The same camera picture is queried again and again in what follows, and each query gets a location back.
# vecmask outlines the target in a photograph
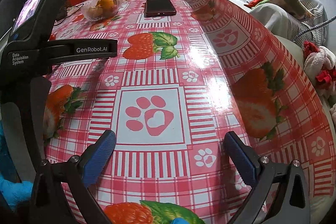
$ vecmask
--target gloved hand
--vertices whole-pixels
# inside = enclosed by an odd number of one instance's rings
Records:
[[[189,222],[185,221],[183,218],[177,217],[170,224],[189,224]]]
[[[30,181],[23,181],[22,183],[13,183],[5,180],[0,174],[0,191],[12,210],[24,201],[28,201],[31,197],[33,184]]]

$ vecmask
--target cable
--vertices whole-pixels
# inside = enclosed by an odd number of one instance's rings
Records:
[[[60,23],[55,24],[54,27],[55,27],[55,26],[58,26],[58,25],[61,25],[61,24],[65,21],[66,18],[67,18],[67,17],[63,18],[62,21],[61,21]]]
[[[328,25],[330,22],[333,22],[334,20],[336,19],[336,16],[332,17],[331,19],[325,21],[325,22],[322,22],[320,24],[317,24],[316,26],[314,27],[310,27],[302,32],[300,32],[292,41],[295,43],[295,41],[302,35],[304,35],[305,33],[308,33],[308,32],[311,32],[311,31],[314,31],[314,30],[317,30],[317,29],[320,29],[326,25]]]
[[[61,24],[65,21],[66,18],[68,18],[68,17],[74,15],[75,13],[77,13],[83,6],[84,6],[84,4],[81,4],[81,5],[66,6],[67,8],[70,8],[70,7],[79,7],[79,8],[78,8],[76,11],[74,11],[71,15],[68,15],[68,16],[66,16],[65,18],[63,18],[62,21],[61,21],[60,23],[57,23],[56,25],[54,25],[54,27],[55,27],[55,26],[58,26],[58,25],[61,25]]]
[[[68,7],[79,7],[79,8],[76,11],[74,11],[71,15],[66,16],[66,18],[68,18],[68,17],[74,15],[75,13],[77,13],[83,6],[84,6],[84,4],[81,4],[81,6],[80,5],[68,6]]]

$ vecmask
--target screw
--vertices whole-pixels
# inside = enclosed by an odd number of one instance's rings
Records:
[[[69,160],[73,163],[76,163],[76,162],[79,161],[79,156],[78,155],[73,155]]]
[[[296,167],[299,167],[300,162],[298,160],[293,160],[293,165],[295,165]]]
[[[262,157],[260,157],[260,161],[264,164],[267,164],[267,163],[269,163],[269,158],[267,158],[265,156],[262,156]]]
[[[48,160],[42,160],[41,161],[41,166],[45,166],[48,163]]]

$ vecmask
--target fruit bowl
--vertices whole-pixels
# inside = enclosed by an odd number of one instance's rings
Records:
[[[81,8],[84,17],[91,21],[97,21],[115,16],[123,0],[92,0]]]

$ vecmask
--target tablecloth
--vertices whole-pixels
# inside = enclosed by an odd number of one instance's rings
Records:
[[[50,76],[51,91],[70,84],[86,94],[47,158],[80,155],[112,129],[115,151],[91,187],[102,208],[134,202],[159,224],[170,221],[169,210],[190,223],[227,223],[250,191],[223,151],[233,130],[259,155],[298,159],[311,197],[331,195],[328,121],[286,48],[228,0],[171,1],[175,16],[145,18],[146,0],[124,0],[113,18],[92,23],[78,12],[54,28],[57,39],[117,39],[118,56],[63,63]]]

